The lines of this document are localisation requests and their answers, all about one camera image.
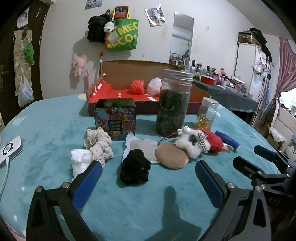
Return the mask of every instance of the photo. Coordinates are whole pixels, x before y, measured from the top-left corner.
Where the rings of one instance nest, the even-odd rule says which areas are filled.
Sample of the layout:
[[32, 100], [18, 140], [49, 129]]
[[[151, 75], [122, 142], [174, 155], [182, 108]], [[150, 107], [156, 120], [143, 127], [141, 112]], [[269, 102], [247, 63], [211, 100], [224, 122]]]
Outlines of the photo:
[[102, 3], [103, 3], [103, 0], [87, 0], [84, 10], [94, 8], [94, 7], [101, 7]]
[[160, 26], [165, 24], [165, 17], [161, 8], [145, 9], [146, 15], [151, 26]]
[[24, 11], [17, 19], [17, 28], [21, 28], [28, 24], [29, 8]]
[[115, 8], [114, 19], [127, 18], [127, 16], [128, 16], [128, 6], [119, 6]]

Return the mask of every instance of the green tote bag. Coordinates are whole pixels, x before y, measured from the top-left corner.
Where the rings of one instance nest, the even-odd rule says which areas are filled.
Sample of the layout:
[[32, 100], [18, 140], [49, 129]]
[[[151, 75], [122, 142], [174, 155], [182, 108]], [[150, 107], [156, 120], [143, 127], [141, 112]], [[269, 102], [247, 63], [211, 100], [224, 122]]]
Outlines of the green tote bag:
[[106, 34], [105, 49], [107, 51], [123, 51], [132, 50], [137, 46], [138, 23], [137, 19], [130, 19], [129, 9], [128, 18], [114, 19], [115, 10], [112, 21], [117, 28], [110, 34]]

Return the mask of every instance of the cardboard box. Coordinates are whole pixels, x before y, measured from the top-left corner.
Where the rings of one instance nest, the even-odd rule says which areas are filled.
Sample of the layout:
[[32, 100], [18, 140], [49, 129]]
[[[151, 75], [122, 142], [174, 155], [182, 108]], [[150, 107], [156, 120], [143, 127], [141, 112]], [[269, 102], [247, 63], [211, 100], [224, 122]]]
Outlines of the cardboard box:
[[112, 141], [125, 141], [136, 132], [136, 104], [133, 99], [101, 99], [94, 108], [96, 128], [102, 127]]
[[[86, 93], [88, 111], [94, 116], [94, 107], [99, 99], [133, 98], [136, 102], [136, 114], [157, 114], [160, 106], [157, 96], [133, 95], [130, 92], [133, 80], [143, 80], [144, 88], [150, 80], [162, 76], [163, 69], [181, 70], [180, 67], [152, 61], [119, 60], [101, 63], [99, 78]], [[206, 91], [192, 86], [187, 114], [197, 114], [202, 98], [210, 97]]]

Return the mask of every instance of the pink bunny plush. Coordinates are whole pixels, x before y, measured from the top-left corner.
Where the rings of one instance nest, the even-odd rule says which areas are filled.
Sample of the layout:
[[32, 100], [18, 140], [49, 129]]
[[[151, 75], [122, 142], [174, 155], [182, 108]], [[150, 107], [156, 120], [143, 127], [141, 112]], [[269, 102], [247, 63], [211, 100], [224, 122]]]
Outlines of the pink bunny plush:
[[85, 61], [85, 54], [82, 56], [77, 56], [75, 59], [72, 60], [72, 67], [74, 69], [73, 73], [75, 77], [80, 76], [82, 74], [85, 68]]

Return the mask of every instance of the air conditioner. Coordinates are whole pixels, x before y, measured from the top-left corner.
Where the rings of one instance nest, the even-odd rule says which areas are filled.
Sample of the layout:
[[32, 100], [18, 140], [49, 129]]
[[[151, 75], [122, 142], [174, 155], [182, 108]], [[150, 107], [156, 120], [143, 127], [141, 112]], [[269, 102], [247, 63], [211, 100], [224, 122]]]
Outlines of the air conditioner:
[[191, 40], [191, 34], [182, 32], [180, 30], [173, 29], [173, 37], [178, 38], [178, 39], [183, 39], [190, 41]]

